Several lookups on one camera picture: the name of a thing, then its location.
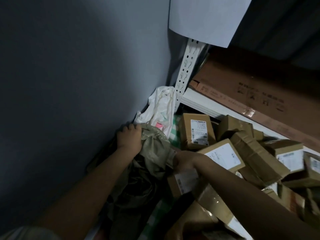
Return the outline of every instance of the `stack of packages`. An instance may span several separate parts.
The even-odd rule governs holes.
[[[222,119],[214,133],[208,115],[184,113],[179,131],[183,150],[207,155],[263,190],[297,217],[320,227],[314,188],[310,189],[320,186],[320,157],[304,152],[302,143],[289,139],[267,141],[263,132],[253,129],[252,124],[229,115]],[[174,174],[168,177],[168,182],[174,197],[192,191],[195,202],[167,232],[167,239],[179,239],[182,230],[189,229],[186,224],[209,224],[218,220],[238,236],[252,239],[214,189],[202,184],[195,169]]]

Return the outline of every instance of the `pink tag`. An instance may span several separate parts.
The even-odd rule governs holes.
[[[158,122],[157,122],[157,124],[155,126],[156,126],[156,128],[159,128],[159,129],[163,127],[163,125],[158,123]]]

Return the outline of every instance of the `metal shelf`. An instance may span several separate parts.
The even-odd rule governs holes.
[[[211,117],[217,118],[217,119],[221,119],[222,116],[225,115],[231,115],[237,119],[249,122],[251,124],[253,124],[253,128],[259,131],[262,131],[263,133],[265,133],[267,136],[272,136],[272,137],[276,137],[279,139],[288,139],[287,137],[280,135],[279,133],[268,129],[267,127],[237,113],[234,112],[233,110],[227,108],[226,106],[223,106],[219,103],[217,103],[214,100],[211,100],[210,98],[202,95],[201,93],[198,93],[194,90],[192,90],[191,88],[187,88],[187,90],[185,91],[185,93],[182,95],[182,99],[180,101],[182,104],[185,104],[193,109],[196,109],[198,111],[200,111],[201,113],[210,115]],[[318,156],[320,156],[320,153],[304,146],[304,151],[306,152],[310,152],[313,154],[316,154]]]

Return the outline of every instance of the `forearm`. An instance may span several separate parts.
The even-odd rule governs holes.
[[[245,180],[201,155],[194,166],[254,239],[320,239],[318,232]]]
[[[133,157],[125,149],[116,150],[51,206],[36,225],[52,230],[63,239],[84,239]]]

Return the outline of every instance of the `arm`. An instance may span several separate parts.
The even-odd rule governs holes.
[[[181,151],[177,169],[196,168],[253,239],[320,239],[320,233],[281,204],[203,154]]]
[[[117,150],[51,206],[36,222],[62,239],[82,240],[97,220],[123,170],[141,150],[141,126],[117,134]]]

